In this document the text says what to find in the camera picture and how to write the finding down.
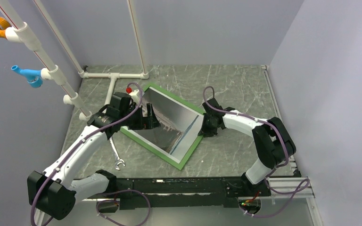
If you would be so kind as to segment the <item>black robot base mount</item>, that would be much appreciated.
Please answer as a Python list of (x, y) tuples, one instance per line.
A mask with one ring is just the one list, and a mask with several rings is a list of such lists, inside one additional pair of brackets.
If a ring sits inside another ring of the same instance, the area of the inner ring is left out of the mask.
[(118, 178), (93, 198), (116, 198), (121, 210), (159, 207), (238, 207), (238, 201), (270, 197), (264, 183), (249, 186), (241, 177)]

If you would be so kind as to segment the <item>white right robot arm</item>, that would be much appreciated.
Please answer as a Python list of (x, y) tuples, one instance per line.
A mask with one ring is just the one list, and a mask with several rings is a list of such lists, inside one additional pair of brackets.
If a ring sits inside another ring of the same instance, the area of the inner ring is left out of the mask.
[(260, 119), (232, 107), (223, 109), (215, 98), (205, 101), (203, 107), (200, 136), (213, 137), (221, 128), (236, 130), (254, 140), (258, 158), (242, 175), (241, 190), (246, 195), (257, 192), (259, 183), (296, 153), (296, 146), (280, 118)]

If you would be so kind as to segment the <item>white PVC pipe stand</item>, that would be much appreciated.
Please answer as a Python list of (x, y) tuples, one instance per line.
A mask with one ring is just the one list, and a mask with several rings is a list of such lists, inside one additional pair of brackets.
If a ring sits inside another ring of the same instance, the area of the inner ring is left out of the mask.
[[(137, 47), (142, 64), (142, 72), (137, 74), (126, 74), (126, 73), (88, 73), (81, 68), (81, 65), (76, 60), (74, 54), (71, 52), (63, 36), (58, 31), (56, 25), (52, 21), (50, 15), (46, 11), (42, 2), (35, 0), (38, 10), (41, 12), (48, 25), (54, 32), (55, 36), (59, 40), (60, 44), (70, 57), (72, 63), (75, 65), (76, 70), (81, 78), (109, 78), (111, 80), (109, 89), (107, 92), (106, 101), (109, 101), (111, 93), (114, 90), (114, 85), (117, 79), (130, 78), (130, 79), (148, 79), (149, 74), (146, 66), (144, 65), (143, 54), (141, 45), (138, 38), (138, 29), (136, 17), (132, 11), (132, 1), (128, 0), (128, 8), (130, 12), (130, 18), (132, 20), (132, 26), (134, 29), (134, 35), (137, 42)], [(30, 51), (32, 51), (37, 58), (44, 65), (41, 69), (41, 78), (45, 80), (53, 80), (58, 86), (60, 86), (66, 95), (63, 98), (65, 104), (74, 105), (80, 112), (79, 119), (87, 121), (91, 116), (91, 111), (86, 107), (79, 94), (71, 87), (68, 83), (66, 76), (61, 71), (58, 65), (49, 57), (46, 51), (43, 49), (42, 44), (36, 34), (32, 31), (31, 27), (23, 21), (19, 14), (15, 11), (13, 6), (7, 0), (0, 0), (0, 12), (5, 17), (5, 22), (0, 23), (0, 37), (5, 37), (6, 40), (14, 43), (23, 43)]]

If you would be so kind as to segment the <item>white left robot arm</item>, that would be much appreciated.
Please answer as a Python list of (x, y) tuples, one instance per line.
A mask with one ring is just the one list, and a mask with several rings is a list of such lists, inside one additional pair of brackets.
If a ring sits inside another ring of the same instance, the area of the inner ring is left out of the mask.
[(56, 220), (64, 219), (79, 201), (96, 194), (109, 198), (117, 190), (116, 176), (98, 170), (76, 180), (79, 169), (93, 153), (122, 127), (131, 130), (160, 127), (153, 105), (135, 102), (127, 93), (116, 92), (87, 121), (80, 136), (42, 173), (33, 171), (27, 178), (29, 203)]

